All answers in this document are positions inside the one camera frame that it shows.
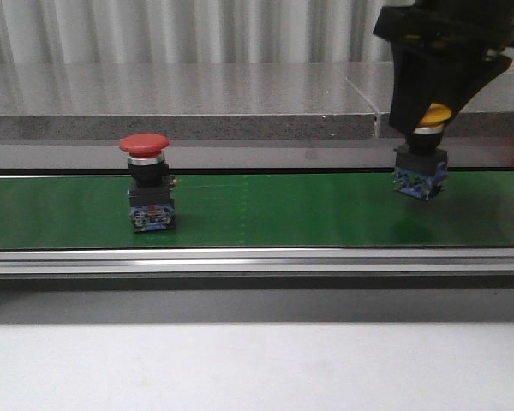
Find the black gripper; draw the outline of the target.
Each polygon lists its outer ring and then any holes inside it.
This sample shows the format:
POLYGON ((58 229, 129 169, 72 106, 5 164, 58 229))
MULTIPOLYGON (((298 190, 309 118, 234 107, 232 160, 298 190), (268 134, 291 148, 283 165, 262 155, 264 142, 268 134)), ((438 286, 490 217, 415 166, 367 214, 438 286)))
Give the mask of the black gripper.
POLYGON ((415 1, 385 6, 374 35, 391 42, 394 83, 389 124, 411 134, 432 105, 432 123, 450 122, 503 74, 514 48, 514 1, 415 1), (405 37, 446 34, 486 46, 415 48, 405 37))

